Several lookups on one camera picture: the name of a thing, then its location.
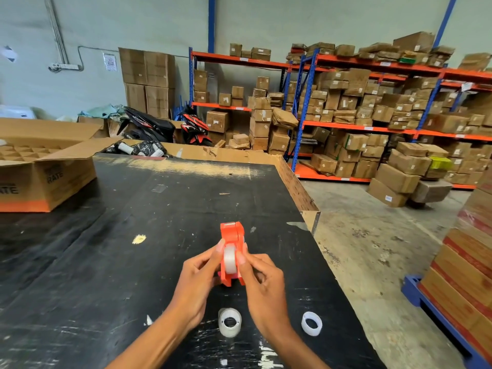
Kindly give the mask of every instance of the red and black scooter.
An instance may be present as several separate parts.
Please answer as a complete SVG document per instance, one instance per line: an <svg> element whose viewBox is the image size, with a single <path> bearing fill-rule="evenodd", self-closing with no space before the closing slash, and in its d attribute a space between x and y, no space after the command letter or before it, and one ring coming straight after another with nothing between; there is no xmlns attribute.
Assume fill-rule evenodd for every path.
<svg viewBox="0 0 492 369"><path fill-rule="evenodd" d="M209 128L200 120L190 106L186 106L180 114L179 120L183 133L184 142L188 145L213 146L209 137Z"/></svg>

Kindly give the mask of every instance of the black tabletop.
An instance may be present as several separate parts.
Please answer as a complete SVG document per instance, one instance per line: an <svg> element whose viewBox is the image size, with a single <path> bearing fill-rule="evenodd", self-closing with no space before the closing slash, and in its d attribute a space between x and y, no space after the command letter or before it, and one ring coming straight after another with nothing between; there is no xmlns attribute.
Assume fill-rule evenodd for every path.
<svg viewBox="0 0 492 369"><path fill-rule="evenodd" d="M307 345L333 369L385 368L311 233L295 225L303 219L274 166L118 155L95 165L98 178L53 212L0 214L0 364L104 367L166 308L183 261L218 242L220 223L240 221L249 250L283 269ZM133 244L137 235L146 238ZM218 331L228 307L243 318L233 339ZM301 329L306 311L323 321L317 337ZM164 367L281 367L268 347L236 282L212 290Z"/></svg>

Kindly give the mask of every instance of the concrete floor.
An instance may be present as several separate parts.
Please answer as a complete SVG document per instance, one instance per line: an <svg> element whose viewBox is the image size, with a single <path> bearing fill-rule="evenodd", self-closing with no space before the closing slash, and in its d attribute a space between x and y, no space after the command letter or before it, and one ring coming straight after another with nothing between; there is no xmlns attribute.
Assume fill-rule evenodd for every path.
<svg viewBox="0 0 492 369"><path fill-rule="evenodd" d="M321 210L319 248L388 369L463 369L457 349L400 291L423 274L470 195L451 191L425 209L392 209L367 185L303 181Z"/></svg>

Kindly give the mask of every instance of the tape roll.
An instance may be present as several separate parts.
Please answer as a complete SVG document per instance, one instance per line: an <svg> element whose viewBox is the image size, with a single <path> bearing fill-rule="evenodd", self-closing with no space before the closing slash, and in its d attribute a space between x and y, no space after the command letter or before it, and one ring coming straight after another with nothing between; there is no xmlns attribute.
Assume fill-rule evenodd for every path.
<svg viewBox="0 0 492 369"><path fill-rule="evenodd" d="M227 326L225 320L232 317L236 323L234 326ZM218 329L222 335L227 338L233 338L241 330L241 314L234 308L222 308L218 312Z"/></svg>
<svg viewBox="0 0 492 369"><path fill-rule="evenodd" d="M316 323L317 325L316 329L309 327L308 323L306 322L306 320L308 319L313 320ZM301 326L306 334L311 336L318 336L319 333L321 332L321 328L323 327L323 323L321 322L321 318L319 318L319 316L316 313L306 312L303 314L303 320L301 321Z"/></svg>
<svg viewBox="0 0 492 369"><path fill-rule="evenodd" d="M238 272L236 267L236 247L234 245L226 246L224 249L225 273L234 274Z"/></svg>

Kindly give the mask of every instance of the fingernail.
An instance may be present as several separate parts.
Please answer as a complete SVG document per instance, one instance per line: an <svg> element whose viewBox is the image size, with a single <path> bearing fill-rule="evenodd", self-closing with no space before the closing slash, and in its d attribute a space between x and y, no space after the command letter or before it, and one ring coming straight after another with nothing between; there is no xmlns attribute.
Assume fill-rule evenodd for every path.
<svg viewBox="0 0 492 369"><path fill-rule="evenodd" d="M244 257L244 255L240 252L237 252L237 258L238 258L238 263L239 264L244 264L246 262L246 258Z"/></svg>
<svg viewBox="0 0 492 369"><path fill-rule="evenodd" d="M224 247L225 247L225 240L224 240L224 238L221 238L220 241L217 243L216 251L217 252L223 252Z"/></svg>

